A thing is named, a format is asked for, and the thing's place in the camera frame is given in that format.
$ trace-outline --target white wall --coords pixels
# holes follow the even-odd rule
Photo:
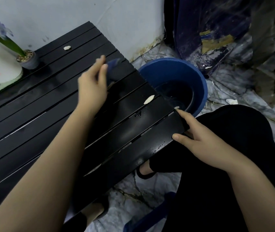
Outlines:
[[[36,50],[91,21],[129,60],[163,38],[164,0],[0,0],[0,21]]]

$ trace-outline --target soil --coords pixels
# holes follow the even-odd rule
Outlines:
[[[18,55],[17,58],[16,58],[16,61],[19,62],[19,63],[24,63],[24,62],[27,62],[29,59],[31,59],[32,55],[33,55],[33,52],[31,50],[24,50],[24,52],[26,53],[26,56],[20,56]]]

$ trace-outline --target black pants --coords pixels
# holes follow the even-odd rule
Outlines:
[[[227,105],[197,118],[251,159],[275,187],[275,143],[267,119],[255,109]],[[247,231],[228,174],[173,141],[150,159],[155,172],[181,172],[163,231]]]

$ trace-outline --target small gray pot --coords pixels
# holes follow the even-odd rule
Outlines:
[[[35,69],[39,66],[39,57],[38,55],[32,51],[32,56],[31,58],[26,61],[26,62],[20,62],[20,65],[23,67],[23,68],[26,68],[26,69]]]

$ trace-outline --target black slipper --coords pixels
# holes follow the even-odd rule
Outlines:
[[[156,172],[153,172],[153,173],[150,173],[150,174],[143,175],[143,174],[141,174],[141,172],[140,172],[140,166],[136,168],[136,171],[137,171],[138,177],[139,177],[139,178],[142,178],[142,179],[144,179],[144,180],[149,179],[149,178],[152,178],[152,177],[156,174]]]
[[[95,201],[93,201],[93,203],[101,203],[104,207],[103,213],[101,213],[99,216],[97,216],[97,218],[95,220],[104,217],[108,213],[108,211],[109,211],[109,198],[108,198],[107,195],[100,196]]]

